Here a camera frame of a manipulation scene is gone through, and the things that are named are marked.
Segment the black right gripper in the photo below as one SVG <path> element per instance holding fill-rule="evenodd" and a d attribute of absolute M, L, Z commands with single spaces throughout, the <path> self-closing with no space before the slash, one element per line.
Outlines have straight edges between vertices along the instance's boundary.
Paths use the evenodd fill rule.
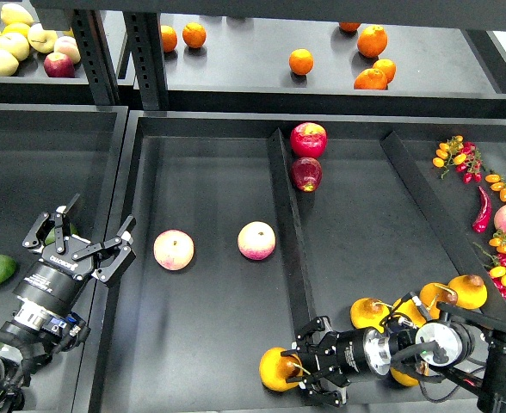
<path fill-rule="evenodd" d="M 347 402 L 350 380 L 342 374 L 337 360 L 338 335 L 328 316 L 317 316 L 299 330 L 291 349 L 281 351 L 281 356 L 295 355 L 301 361 L 303 376 L 290 382 L 298 382 L 314 404 L 341 407 Z"/>

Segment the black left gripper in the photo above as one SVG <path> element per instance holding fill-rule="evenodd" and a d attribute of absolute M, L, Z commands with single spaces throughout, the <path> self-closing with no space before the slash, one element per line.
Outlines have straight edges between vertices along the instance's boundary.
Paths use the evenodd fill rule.
<path fill-rule="evenodd" d="M 80 208 L 80 194 L 54 212 L 42 212 L 31 226 L 22 247 L 41 253 L 44 263 L 53 265 L 73 280 L 95 278 L 107 287 L 120 281 L 136 255 L 131 247 L 136 219 L 129 214 L 116 235 L 89 243 L 71 233 L 71 224 Z"/>

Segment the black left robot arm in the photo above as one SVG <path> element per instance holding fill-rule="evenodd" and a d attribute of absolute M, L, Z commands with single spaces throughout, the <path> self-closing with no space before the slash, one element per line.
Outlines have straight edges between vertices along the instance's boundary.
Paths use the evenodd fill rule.
<path fill-rule="evenodd" d="M 0 412 L 24 405 L 23 388 L 52 357 L 86 342 L 90 328 L 73 310 L 87 283 L 95 279 L 111 287 L 135 258 L 128 216 L 115 236 L 97 243 L 71 232 L 77 196 L 55 212 L 41 213 L 22 241 L 38 255 L 14 290 L 19 310 L 0 327 L 0 344 L 18 354 L 0 355 Z"/>

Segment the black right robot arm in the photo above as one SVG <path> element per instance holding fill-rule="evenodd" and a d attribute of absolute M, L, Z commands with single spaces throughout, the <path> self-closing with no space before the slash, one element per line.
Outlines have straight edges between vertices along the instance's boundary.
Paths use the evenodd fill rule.
<path fill-rule="evenodd" d="M 447 379 L 478 399 L 482 412 L 506 412 L 506 323 L 446 303 L 421 327 L 381 333 L 374 327 L 336 331 L 327 317 L 311 320 L 283 357 L 302 374 L 287 378 L 318 403 L 342 406 L 349 385 L 383 379 L 391 370 L 420 383 Z"/>

